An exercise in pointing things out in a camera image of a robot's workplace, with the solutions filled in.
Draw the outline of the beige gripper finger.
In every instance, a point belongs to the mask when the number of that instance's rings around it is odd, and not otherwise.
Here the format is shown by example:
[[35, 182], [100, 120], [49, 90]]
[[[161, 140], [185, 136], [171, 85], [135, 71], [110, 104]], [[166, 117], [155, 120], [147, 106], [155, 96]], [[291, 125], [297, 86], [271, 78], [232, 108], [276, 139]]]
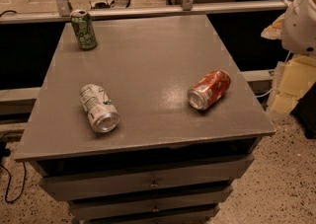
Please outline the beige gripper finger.
[[279, 62], [269, 95], [269, 110], [290, 114], [315, 83], [315, 56], [294, 55], [286, 63]]

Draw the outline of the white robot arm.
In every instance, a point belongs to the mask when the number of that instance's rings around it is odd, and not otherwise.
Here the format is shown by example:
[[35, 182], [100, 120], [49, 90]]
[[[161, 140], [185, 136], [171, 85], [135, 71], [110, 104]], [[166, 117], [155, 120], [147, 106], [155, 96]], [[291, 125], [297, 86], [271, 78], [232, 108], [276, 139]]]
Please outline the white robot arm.
[[284, 13], [281, 45], [293, 54], [275, 71], [271, 111], [289, 114], [316, 82], [316, 0], [293, 0]]

